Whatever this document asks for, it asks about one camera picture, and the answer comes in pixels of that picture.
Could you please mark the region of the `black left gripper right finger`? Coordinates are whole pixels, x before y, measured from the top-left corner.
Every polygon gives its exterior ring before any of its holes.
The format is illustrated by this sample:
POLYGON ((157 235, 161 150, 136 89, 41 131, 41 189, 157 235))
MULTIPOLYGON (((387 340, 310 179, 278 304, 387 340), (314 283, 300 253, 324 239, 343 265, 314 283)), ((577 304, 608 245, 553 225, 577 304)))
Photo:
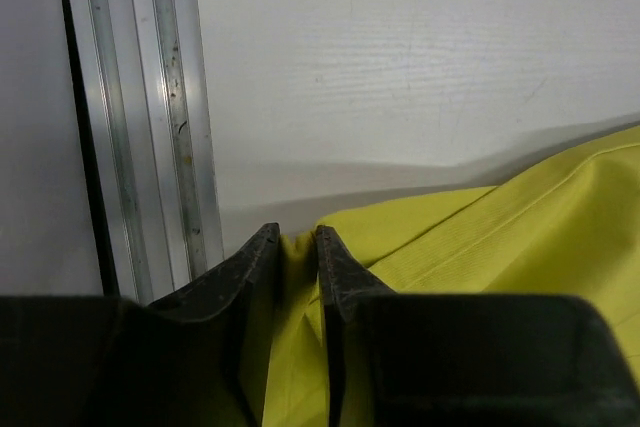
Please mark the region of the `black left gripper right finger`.
POLYGON ((316 231, 332 426, 635 426, 613 333, 574 296, 400 294, 316 231))

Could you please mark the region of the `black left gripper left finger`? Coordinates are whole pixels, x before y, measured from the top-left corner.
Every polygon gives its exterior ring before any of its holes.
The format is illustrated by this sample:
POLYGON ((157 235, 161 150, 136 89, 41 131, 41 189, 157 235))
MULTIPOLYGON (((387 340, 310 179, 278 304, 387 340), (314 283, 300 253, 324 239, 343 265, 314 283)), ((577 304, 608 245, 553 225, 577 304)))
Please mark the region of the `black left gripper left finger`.
POLYGON ((141 305, 120 297, 1 300, 5 426, 258 426, 280 231, 141 305))

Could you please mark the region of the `yellow-green trousers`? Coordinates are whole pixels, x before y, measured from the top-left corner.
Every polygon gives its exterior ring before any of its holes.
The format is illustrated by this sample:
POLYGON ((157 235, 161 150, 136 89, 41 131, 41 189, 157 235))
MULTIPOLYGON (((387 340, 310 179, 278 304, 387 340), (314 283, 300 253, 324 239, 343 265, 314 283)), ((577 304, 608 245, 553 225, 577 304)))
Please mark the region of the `yellow-green trousers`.
MULTIPOLYGON (((351 255, 392 289, 559 293, 604 315, 639 366, 639 131, 560 152, 497 186, 400 198, 330 214, 351 255)), ((328 373, 315 236, 283 238, 266 426, 323 426, 328 373)))

